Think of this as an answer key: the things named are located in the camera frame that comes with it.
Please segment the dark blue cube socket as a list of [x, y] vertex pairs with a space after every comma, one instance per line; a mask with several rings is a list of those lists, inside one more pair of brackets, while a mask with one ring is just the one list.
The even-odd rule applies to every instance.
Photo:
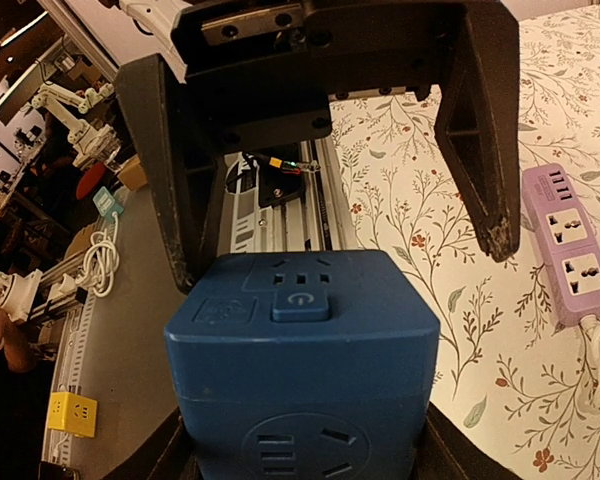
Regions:
[[378, 250], [218, 258], [166, 325], [206, 479], [405, 479], [440, 323]]

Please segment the purple power strip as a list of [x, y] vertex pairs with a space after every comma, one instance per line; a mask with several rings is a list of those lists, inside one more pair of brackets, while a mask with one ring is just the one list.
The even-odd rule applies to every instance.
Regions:
[[521, 195], [556, 301], [571, 327], [600, 316], [600, 246], [575, 187], [558, 164], [524, 170]]

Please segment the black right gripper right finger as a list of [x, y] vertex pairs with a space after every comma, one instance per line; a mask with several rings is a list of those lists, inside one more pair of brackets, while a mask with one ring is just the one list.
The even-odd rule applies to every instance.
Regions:
[[480, 249], [509, 259], [520, 243], [519, 25], [499, 1], [462, 5], [435, 138]]

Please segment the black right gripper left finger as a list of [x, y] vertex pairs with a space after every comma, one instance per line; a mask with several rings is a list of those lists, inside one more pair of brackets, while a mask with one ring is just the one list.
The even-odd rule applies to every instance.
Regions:
[[123, 65], [115, 91], [152, 192], [172, 276], [187, 294], [217, 256], [227, 171], [222, 152], [162, 56]]

